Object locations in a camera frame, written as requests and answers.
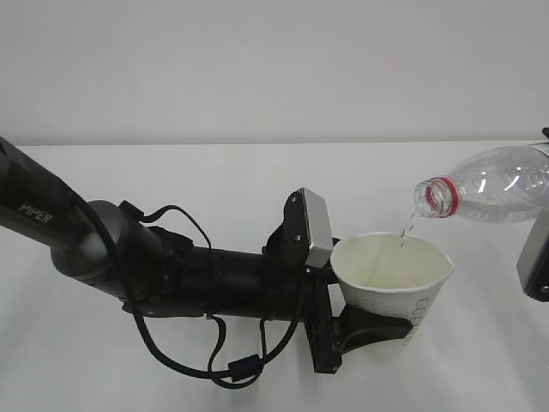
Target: paper cup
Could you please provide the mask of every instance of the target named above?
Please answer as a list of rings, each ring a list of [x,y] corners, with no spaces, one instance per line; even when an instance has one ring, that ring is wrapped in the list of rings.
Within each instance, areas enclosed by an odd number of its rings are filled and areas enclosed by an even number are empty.
[[[339,242],[330,258],[343,297],[368,312],[404,318],[413,325],[406,338],[375,345],[409,344],[451,274],[449,257],[416,236],[367,233]]]

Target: bottle mouth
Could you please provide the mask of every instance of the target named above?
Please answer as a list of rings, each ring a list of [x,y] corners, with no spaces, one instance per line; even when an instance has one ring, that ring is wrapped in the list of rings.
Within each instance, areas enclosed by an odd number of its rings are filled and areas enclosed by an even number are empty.
[[[456,213],[459,197],[448,178],[434,178],[415,188],[415,208],[422,217],[449,217]]]

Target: white tabletop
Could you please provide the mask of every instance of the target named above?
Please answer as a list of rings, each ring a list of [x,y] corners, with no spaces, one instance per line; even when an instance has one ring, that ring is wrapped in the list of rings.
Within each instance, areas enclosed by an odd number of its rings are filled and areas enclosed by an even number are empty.
[[[397,231],[413,186],[497,142],[34,147],[31,156],[86,199],[127,199],[151,212],[177,203],[214,247],[258,252],[287,195],[326,198],[334,235]],[[177,214],[161,224],[201,245]],[[259,381],[227,391],[158,364],[120,303],[51,267],[48,251],[0,230],[0,410],[15,411],[543,411],[549,404],[549,305],[526,298],[515,270],[531,223],[421,221],[417,234],[449,253],[454,275],[400,358],[360,349],[335,376],[312,371],[299,327]],[[342,306],[334,291],[335,310]],[[257,321],[227,318],[219,366],[257,352]],[[204,368],[216,327],[150,320],[160,347]],[[272,348],[286,328],[268,324]]]

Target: plastic bottle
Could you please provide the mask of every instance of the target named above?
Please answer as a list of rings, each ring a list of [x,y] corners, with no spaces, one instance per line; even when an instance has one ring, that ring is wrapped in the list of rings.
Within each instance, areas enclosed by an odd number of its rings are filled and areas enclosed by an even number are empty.
[[[495,148],[416,186],[423,217],[526,221],[549,207],[549,144]]]

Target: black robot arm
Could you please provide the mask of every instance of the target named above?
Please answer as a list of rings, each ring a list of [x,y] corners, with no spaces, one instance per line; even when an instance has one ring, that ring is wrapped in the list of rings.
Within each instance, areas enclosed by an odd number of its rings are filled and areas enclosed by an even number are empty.
[[[144,216],[127,202],[85,203],[60,178],[0,137],[0,225],[48,245],[56,269],[64,275],[120,299],[151,353],[178,372],[216,383],[257,377],[302,323],[315,372],[335,373],[349,350],[403,338],[412,329],[405,319],[352,306],[339,316],[332,314],[328,286],[336,283],[329,267],[334,240],[325,202],[305,188],[288,197],[283,221],[261,254],[197,247],[183,235],[142,224],[164,211]],[[291,323],[270,352],[214,372],[167,358],[143,321],[143,316],[216,314]]]

